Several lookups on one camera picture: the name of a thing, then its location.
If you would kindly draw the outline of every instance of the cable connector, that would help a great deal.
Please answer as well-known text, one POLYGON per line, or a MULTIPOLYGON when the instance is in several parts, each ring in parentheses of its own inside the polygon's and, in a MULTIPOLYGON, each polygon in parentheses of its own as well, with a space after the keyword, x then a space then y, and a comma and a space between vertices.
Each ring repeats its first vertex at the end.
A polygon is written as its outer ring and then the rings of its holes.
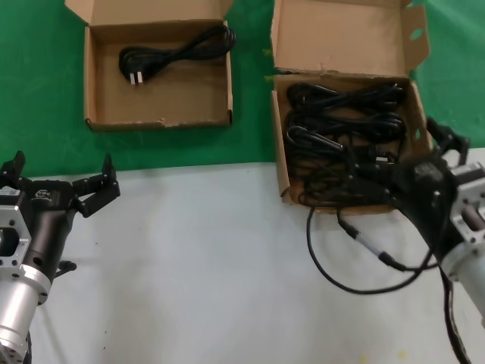
POLYGON ((391 268, 394 268, 395 270, 408 271, 408 267, 401 263, 398 263, 391 255, 386 252, 381 252, 377 258, 379 258, 382 263, 388 265, 391 268))
POLYGON ((137 85, 139 83, 143 83, 143 75, 141 71, 136 72, 136 77, 135 74, 132 72, 130 73, 130 82, 132 85, 137 85))

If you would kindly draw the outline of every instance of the silver metal cylinder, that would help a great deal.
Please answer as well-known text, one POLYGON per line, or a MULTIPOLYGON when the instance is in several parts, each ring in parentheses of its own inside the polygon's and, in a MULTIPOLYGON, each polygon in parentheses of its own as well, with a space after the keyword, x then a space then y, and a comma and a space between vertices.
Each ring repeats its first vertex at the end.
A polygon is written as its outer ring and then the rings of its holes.
POLYGON ((0 364, 20 363, 27 353, 27 333, 36 307, 47 300, 50 280, 28 265, 0 275, 0 364))

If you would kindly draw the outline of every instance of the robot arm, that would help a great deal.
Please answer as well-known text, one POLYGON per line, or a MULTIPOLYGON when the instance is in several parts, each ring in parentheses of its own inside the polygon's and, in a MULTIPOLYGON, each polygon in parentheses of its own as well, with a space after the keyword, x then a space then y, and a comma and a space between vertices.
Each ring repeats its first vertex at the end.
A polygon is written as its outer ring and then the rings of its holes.
POLYGON ((75 214, 88 218, 120 195, 109 156, 101 174, 72 184, 23 178, 24 164, 18 152, 0 168, 0 362, 8 364, 24 361, 34 312, 54 278, 76 268, 61 262, 75 214))

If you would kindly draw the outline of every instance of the cardboard box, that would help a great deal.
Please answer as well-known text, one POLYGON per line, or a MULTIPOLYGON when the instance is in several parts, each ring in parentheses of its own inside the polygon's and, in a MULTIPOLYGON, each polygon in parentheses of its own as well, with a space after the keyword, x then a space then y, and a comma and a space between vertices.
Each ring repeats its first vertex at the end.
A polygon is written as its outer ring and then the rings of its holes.
MULTIPOLYGON (((397 82, 407 90, 398 113, 407 126, 403 158, 430 151, 426 117, 418 88, 408 73, 430 53, 423 6, 411 0, 275 0, 271 29, 275 67, 299 73, 274 78, 273 121, 277 179, 284 202, 299 205, 299 180, 288 175, 283 135, 290 105, 286 90, 310 82, 340 92, 397 82)), ((385 206, 346 212, 377 213, 385 206)), ((322 209, 333 212, 333 209, 322 209)))
POLYGON ((232 0, 65 0, 88 23, 84 113, 94 131, 227 126, 232 122, 230 54, 178 61, 141 86, 118 69, 126 46, 175 49, 216 24, 232 0))

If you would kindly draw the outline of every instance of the cable bundle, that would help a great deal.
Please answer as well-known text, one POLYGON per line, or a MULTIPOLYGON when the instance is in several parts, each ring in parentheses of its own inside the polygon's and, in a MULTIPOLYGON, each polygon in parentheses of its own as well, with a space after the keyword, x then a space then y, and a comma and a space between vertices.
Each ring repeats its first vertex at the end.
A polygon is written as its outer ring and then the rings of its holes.
POLYGON ((206 30, 181 49, 126 47, 120 52, 119 68, 124 78, 134 85, 154 77, 175 61, 205 61, 222 57, 235 44, 234 32, 221 24, 206 30))
POLYGON ((396 113, 405 92, 395 83, 352 93, 311 83, 296 83, 287 91, 292 110, 286 117, 285 151, 290 177, 303 182, 299 202, 314 207, 347 207, 380 203, 349 190, 355 163, 397 162, 405 139, 405 124, 396 113), (357 117, 335 111, 352 109, 357 117), (356 141, 367 146, 356 146, 356 141), (399 142, 397 153, 380 144, 399 142))

